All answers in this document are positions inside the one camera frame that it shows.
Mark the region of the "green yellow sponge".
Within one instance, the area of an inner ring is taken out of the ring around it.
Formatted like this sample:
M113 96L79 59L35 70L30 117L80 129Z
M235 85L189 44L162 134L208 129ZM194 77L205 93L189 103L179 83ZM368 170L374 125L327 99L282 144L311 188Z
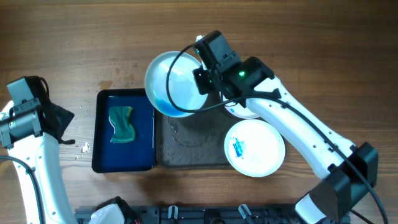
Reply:
M114 128L112 143L127 143L135 140L136 131L131 123L133 108L130 106L113 106L109 109L109 122Z

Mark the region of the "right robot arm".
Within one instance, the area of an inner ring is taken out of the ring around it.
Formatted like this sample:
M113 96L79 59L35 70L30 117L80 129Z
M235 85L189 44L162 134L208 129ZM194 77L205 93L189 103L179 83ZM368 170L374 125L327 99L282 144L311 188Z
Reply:
M322 123L283 86L274 72L256 57L241 60L223 34L215 30L194 43L205 68L194 71L201 94L214 90L259 115L293 145L321 182L295 205L306 223L340 221L374 191L379 156L369 143L356 146Z

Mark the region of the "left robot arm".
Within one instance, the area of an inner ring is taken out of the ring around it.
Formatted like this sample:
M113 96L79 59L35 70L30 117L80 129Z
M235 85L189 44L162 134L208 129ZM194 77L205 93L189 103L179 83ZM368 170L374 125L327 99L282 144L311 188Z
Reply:
M50 101L44 78L22 77L7 84L12 100L1 111L2 160L17 172L28 223L76 223L60 168L62 136L74 114Z

